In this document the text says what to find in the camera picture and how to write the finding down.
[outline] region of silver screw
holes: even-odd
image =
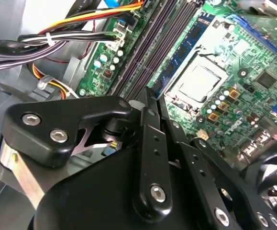
[[[28,126],[36,126],[41,123],[39,116],[35,114],[26,114],[22,117],[22,121]]]
[[[270,216],[270,220],[272,221],[272,223],[277,226],[277,219],[272,215],[272,214],[269,214]]]
[[[65,131],[55,129],[50,132],[50,138],[58,143],[64,143],[68,140],[68,135]]]
[[[228,227],[230,225],[230,220],[228,216],[220,208],[215,208],[215,215],[218,221],[223,225]]]
[[[148,113],[151,114],[152,116],[155,116],[155,113],[151,109],[148,109]]]
[[[262,223],[262,225],[264,225],[265,227],[269,226],[268,221],[265,219],[265,217],[261,213],[258,212],[257,217],[258,217],[259,222]]]
[[[176,127],[176,128],[180,128],[180,125],[177,123],[177,122],[172,122],[172,124],[174,125],[174,127]]]
[[[127,104],[124,101],[119,101],[119,105],[121,105],[123,108],[127,108]]]
[[[80,91],[79,91],[79,94],[80,94],[80,96],[85,96],[86,95],[86,91],[84,90],[84,89],[81,89]]]
[[[206,144],[205,144],[202,140],[199,140],[199,144],[200,144],[202,147],[206,148]]]
[[[166,200],[164,190],[158,185],[153,185],[151,187],[151,195],[159,203],[163,203]]]

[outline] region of motherboard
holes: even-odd
[[[237,0],[155,0],[132,21],[110,19],[119,39],[96,47],[80,96],[133,100],[148,86],[188,138],[203,138],[230,165],[277,141],[277,16]]]

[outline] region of black ram slot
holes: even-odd
[[[148,51],[150,45],[158,36],[164,24],[167,22],[177,2],[178,0],[160,1],[152,18],[149,20],[148,25],[141,33],[140,39],[138,39],[137,44],[135,44],[131,59],[125,63],[123,71],[118,75],[118,82],[113,84],[114,86],[111,89],[110,94],[120,95],[123,91],[125,85],[129,82],[137,66],[142,61],[145,53]]]
[[[165,34],[161,35],[162,39],[156,44],[156,48],[144,63],[144,68],[136,76],[133,88],[126,93],[126,100],[135,99],[141,90],[146,87],[198,9],[199,7],[191,3],[187,3],[186,7],[180,9]]]

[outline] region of yellow wire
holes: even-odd
[[[77,17],[63,19],[59,22],[56,22],[56,23],[52,24],[50,27],[54,27],[54,26],[59,25],[61,23],[67,23],[67,22],[71,22],[71,21],[74,21],[74,20],[79,20],[79,19],[82,19],[82,18],[97,16],[97,15],[100,15],[100,14],[123,12],[123,11],[133,11],[133,10],[137,10],[139,8],[141,8],[141,6],[129,7],[129,8],[115,8],[115,9],[110,9],[110,10],[105,10],[105,11],[98,11],[98,12],[94,12],[94,13],[87,13],[87,14],[83,14],[83,15],[80,15],[80,16],[77,16]]]
[[[36,68],[36,66],[33,64],[33,67],[32,67],[33,74],[35,75],[36,78],[41,79],[42,77],[39,76],[39,75],[36,73],[35,68]],[[57,83],[55,83],[55,82],[49,82],[49,84],[58,87],[60,90],[62,90],[62,91],[64,92],[65,97],[67,97],[67,92],[66,92],[66,90],[65,90],[61,85],[59,85],[59,84],[57,84]]]

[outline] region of cable tie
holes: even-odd
[[[47,38],[49,46],[54,46],[55,45],[55,42],[52,40],[52,37],[51,37],[50,33],[46,33],[46,38]]]
[[[38,83],[37,83],[37,88],[39,90],[44,90],[46,88],[46,86],[51,82],[53,81],[55,78],[50,76],[50,75],[46,75],[44,77],[42,77]]]

